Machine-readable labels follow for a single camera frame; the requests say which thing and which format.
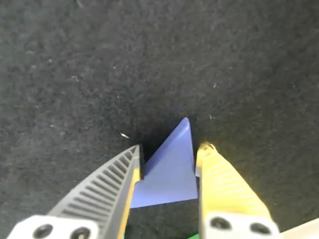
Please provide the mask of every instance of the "blue foam piece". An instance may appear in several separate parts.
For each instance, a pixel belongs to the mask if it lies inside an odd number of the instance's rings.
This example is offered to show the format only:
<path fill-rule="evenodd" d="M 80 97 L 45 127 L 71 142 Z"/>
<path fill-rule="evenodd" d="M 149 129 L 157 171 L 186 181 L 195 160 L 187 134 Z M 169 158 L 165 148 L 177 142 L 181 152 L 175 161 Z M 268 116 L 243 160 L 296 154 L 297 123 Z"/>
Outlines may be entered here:
<path fill-rule="evenodd" d="M 190 124 L 184 118 L 145 165 L 136 183 L 131 208 L 196 199 Z"/>

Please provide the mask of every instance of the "green object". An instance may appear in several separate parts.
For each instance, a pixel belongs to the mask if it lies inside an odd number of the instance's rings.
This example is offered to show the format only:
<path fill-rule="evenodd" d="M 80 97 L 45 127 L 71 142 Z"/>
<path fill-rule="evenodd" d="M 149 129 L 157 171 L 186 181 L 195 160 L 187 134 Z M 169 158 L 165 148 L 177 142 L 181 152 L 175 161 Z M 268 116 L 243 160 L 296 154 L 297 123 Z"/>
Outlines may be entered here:
<path fill-rule="evenodd" d="M 188 239 L 199 239 L 199 234 L 193 235 L 192 237 L 190 237 Z"/>

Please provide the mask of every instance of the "carpet surface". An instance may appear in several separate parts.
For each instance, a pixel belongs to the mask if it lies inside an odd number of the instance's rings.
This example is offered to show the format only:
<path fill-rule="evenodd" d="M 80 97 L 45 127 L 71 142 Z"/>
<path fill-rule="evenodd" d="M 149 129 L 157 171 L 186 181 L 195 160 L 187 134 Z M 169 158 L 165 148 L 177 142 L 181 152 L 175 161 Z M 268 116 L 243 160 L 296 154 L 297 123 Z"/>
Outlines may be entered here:
<path fill-rule="evenodd" d="M 318 39 L 317 0 L 2 0 L 0 237 L 183 117 L 282 231 L 319 217 Z M 136 209 L 126 238 L 197 221 L 196 200 Z"/>

